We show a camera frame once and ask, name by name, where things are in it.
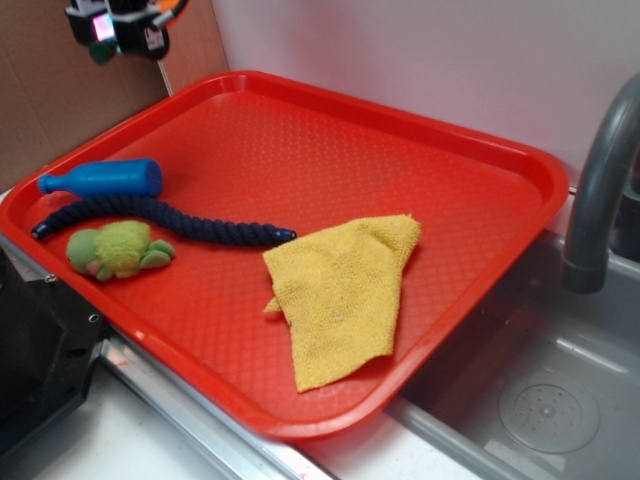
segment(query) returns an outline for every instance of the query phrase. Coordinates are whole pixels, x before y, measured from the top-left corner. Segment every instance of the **braided rope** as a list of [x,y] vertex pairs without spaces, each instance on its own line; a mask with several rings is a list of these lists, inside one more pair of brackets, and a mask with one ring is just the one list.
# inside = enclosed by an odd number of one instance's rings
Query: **braided rope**
[[51,213],[31,234],[42,240],[84,220],[111,216],[144,218],[183,237],[222,245],[275,246],[296,238],[294,231],[270,223],[233,223],[192,217],[153,197],[125,194],[78,200]]

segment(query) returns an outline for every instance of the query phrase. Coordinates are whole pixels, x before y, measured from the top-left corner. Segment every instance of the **yellow towel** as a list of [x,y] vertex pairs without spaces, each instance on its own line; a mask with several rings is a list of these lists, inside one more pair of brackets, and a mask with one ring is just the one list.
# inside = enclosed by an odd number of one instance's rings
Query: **yellow towel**
[[298,392],[393,353],[402,270],[420,239],[407,215],[363,218],[265,252],[289,324]]

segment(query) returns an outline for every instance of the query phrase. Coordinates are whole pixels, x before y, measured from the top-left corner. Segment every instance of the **green plush toy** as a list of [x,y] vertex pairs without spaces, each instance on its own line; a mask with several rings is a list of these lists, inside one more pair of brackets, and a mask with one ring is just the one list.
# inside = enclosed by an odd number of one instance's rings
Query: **green plush toy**
[[81,230],[71,236],[67,245],[73,268],[100,281],[164,267],[175,254],[168,242],[152,242],[149,225],[135,220],[111,223],[100,230]]

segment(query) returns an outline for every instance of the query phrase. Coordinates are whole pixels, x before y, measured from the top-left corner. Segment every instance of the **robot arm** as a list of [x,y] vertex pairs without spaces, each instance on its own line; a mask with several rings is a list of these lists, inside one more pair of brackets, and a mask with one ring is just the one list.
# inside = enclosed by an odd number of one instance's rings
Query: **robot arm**
[[169,51],[167,24],[189,0],[71,0],[65,9],[78,43],[103,65],[116,54],[151,60]]

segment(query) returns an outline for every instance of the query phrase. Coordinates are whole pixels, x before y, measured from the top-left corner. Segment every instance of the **tray rim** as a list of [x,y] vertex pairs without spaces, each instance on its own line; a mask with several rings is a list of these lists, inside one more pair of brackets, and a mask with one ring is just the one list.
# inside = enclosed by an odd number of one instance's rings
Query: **tray rim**
[[[444,341],[447,335],[442,335],[442,332],[438,330],[447,330],[446,333],[453,331],[464,320],[465,315],[473,305],[488,292],[520,254],[542,232],[546,223],[564,205],[569,193],[569,183],[566,172],[559,161],[537,148],[274,75],[253,71],[237,71],[214,75],[187,87],[178,94],[158,102],[26,177],[0,203],[0,232],[25,252],[28,252],[28,255],[32,256],[36,262],[40,263],[48,271],[56,274],[61,272],[60,277],[85,298],[91,299],[94,303],[96,302],[94,299],[98,299],[101,307],[106,302],[108,306],[103,310],[107,318],[132,315],[125,306],[116,302],[109,303],[107,296],[97,284],[78,278],[78,276],[67,275],[63,260],[48,254],[48,251],[43,246],[29,249],[29,245],[34,245],[29,232],[18,228],[13,221],[20,210],[18,205],[20,198],[35,194],[32,190],[37,190],[37,178],[43,173],[62,174],[86,161],[83,159],[87,157],[97,158],[96,155],[100,153],[102,156],[107,157],[110,153],[124,148],[129,142],[126,142],[124,138],[120,138],[126,137],[122,132],[131,129],[134,129],[134,131],[149,131],[155,126],[164,124],[166,120],[163,120],[163,118],[166,118],[166,116],[174,118],[189,108],[211,98],[214,94],[238,92],[264,94],[265,88],[274,86],[279,89],[277,90],[278,95],[294,92],[293,98],[287,95],[286,99],[282,97],[279,99],[286,100],[288,103],[302,108],[308,108],[308,105],[305,107],[305,104],[309,98],[321,98],[321,107],[313,109],[319,113],[335,116],[342,120],[345,120],[344,116],[348,114],[350,118],[347,118],[347,121],[401,136],[408,140],[424,142],[419,136],[424,134],[425,131],[429,131],[434,135],[440,134],[443,136],[439,142],[440,147],[453,153],[457,153],[456,149],[461,148],[462,145],[467,145],[471,142],[474,146],[484,146],[486,152],[492,154],[492,158],[471,158],[471,160],[497,166],[496,161],[493,160],[495,156],[501,152],[509,156],[515,154],[527,161],[518,162],[517,165],[514,164],[514,168],[509,171],[526,178],[536,186],[542,198],[542,207],[536,212],[534,218],[527,223],[525,228],[522,228],[512,237],[511,241],[476,277],[463,295],[458,297],[443,313],[429,330],[429,335],[423,335],[405,356],[398,360],[398,363],[401,362],[404,368],[393,368],[381,383],[355,407],[322,421],[312,423],[285,421],[267,414],[264,409],[235,389],[225,379],[220,378],[215,372],[204,371],[202,367],[197,365],[195,365],[197,368],[194,368],[193,363],[197,364],[198,362],[185,357],[183,352],[177,351],[175,345],[164,341],[162,334],[153,327],[150,327],[150,330],[145,332],[147,338],[144,343],[141,342],[140,338],[136,338],[135,334],[125,335],[158,358],[159,361],[165,363],[178,375],[182,376],[179,369],[188,366],[187,368],[191,375],[187,381],[208,398],[211,398],[211,390],[216,391],[216,397],[227,397],[229,395],[235,397],[233,405],[227,402],[219,406],[248,427],[268,436],[284,440],[299,440],[318,438],[336,433],[364,421],[381,410],[395,396],[410,376],[427,361],[437,346]],[[278,98],[278,95],[273,95],[270,92],[268,96]],[[498,264],[501,265],[499,269],[491,268]],[[207,384],[212,383],[212,373],[217,377],[214,378],[215,388],[213,389],[210,386],[207,387]]]

